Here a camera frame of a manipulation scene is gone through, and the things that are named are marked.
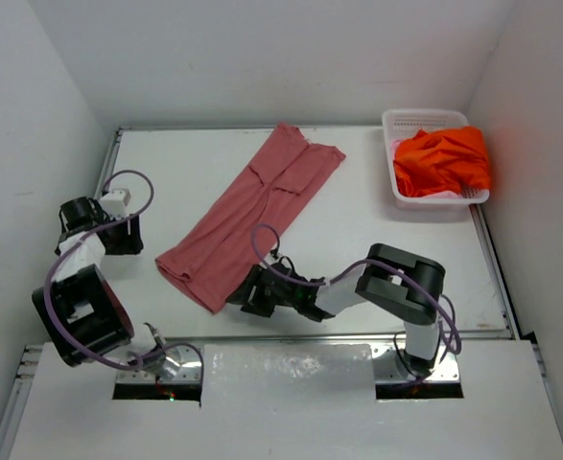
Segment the pink red t-shirt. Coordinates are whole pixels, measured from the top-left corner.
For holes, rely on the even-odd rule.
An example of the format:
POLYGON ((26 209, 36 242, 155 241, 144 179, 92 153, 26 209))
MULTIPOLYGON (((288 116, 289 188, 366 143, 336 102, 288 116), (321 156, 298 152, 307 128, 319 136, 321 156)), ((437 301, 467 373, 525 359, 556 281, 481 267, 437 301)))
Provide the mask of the pink red t-shirt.
POLYGON ((274 247, 345 158, 296 126, 277 125, 188 235, 156 258, 158 272, 200 306, 221 311, 257 255, 274 247))

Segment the orange t-shirt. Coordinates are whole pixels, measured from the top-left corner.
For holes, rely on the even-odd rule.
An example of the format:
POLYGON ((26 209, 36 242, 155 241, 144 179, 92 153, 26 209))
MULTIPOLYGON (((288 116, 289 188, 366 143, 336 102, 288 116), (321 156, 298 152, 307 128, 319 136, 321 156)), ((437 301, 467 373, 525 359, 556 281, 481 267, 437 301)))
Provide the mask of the orange t-shirt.
POLYGON ((473 126, 418 130, 397 144, 393 170, 400 194, 410 198, 492 186, 485 140, 473 126))

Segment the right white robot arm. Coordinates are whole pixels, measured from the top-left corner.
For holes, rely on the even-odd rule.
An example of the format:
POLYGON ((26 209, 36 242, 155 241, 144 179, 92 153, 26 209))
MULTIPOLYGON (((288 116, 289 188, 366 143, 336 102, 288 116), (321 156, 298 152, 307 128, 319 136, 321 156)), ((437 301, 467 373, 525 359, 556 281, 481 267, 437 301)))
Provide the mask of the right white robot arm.
POLYGON ((443 339, 438 299, 444 277, 439 263, 382 243, 330 281, 299 275, 291 259, 272 250, 226 302, 267 318, 278 307, 289 308, 317 323, 368 302, 403 322, 406 342, 395 349, 396 361, 408 376, 422 380, 434 369, 443 339))

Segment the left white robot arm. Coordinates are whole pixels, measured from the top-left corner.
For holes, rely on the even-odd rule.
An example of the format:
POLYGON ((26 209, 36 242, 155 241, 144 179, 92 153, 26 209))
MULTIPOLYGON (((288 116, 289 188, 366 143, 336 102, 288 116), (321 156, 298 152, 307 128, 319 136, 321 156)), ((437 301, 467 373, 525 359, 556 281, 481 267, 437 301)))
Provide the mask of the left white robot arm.
POLYGON ((139 350, 136 330, 100 264, 106 256, 138 255, 144 248, 138 215, 125 201, 78 197, 60 205, 59 258, 32 302, 61 359, 70 367, 97 361, 116 370, 160 373, 164 339, 146 325, 151 339, 139 350))

